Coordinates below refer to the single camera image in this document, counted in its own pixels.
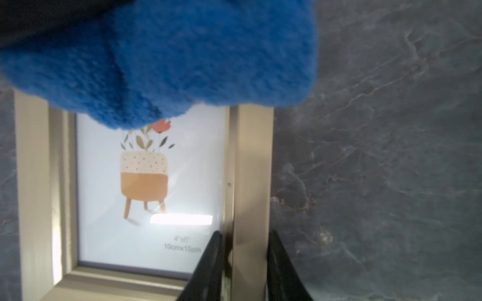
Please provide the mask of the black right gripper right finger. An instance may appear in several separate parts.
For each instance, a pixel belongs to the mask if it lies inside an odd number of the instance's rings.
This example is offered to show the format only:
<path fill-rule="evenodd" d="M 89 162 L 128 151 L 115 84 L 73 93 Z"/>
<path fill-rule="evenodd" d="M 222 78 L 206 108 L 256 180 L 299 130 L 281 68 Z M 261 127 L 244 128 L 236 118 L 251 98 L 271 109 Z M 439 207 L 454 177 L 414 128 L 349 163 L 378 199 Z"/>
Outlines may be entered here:
<path fill-rule="evenodd" d="M 274 230 L 267 250 L 267 293 L 269 301 L 313 301 Z"/>

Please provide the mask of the light wood picture frame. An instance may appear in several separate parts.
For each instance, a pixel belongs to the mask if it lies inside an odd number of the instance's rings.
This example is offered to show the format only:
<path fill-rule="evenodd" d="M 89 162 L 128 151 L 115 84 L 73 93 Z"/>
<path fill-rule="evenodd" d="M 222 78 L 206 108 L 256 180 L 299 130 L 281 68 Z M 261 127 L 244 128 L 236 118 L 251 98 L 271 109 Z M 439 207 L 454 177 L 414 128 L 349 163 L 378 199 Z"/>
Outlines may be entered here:
<path fill-rule="evenodd" d="M 264 299 L 273 109 L 125 131 L 15 92 L 15 123 L 24 300 L 177 300 L 216 231 L 221 299 Z"/>

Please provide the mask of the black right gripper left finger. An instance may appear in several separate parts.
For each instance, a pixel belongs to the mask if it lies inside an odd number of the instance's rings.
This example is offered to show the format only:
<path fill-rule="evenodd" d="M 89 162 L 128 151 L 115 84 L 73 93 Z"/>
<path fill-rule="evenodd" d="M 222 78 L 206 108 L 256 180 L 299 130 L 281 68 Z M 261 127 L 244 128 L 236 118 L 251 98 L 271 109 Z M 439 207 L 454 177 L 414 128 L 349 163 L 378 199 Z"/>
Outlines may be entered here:
<path fill-rule="evenodd" d="M 213 233 L 193 275 L 177 301 L 220 301 L 223 275 L 223 242 Z"/>

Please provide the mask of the blue microfibre cloth black trim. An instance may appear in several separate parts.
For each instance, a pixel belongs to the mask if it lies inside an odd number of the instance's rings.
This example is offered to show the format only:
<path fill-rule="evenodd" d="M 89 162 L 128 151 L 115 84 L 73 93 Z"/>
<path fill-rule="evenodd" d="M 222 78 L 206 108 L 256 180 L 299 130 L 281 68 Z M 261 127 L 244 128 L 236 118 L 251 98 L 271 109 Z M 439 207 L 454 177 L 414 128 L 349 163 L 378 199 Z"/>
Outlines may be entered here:
<path fill-rule="evenodd" d="M 316 80 L 312 1 L 2 1 L 15 89 L 113 129 L 194 105 L 303 102 Z"/>

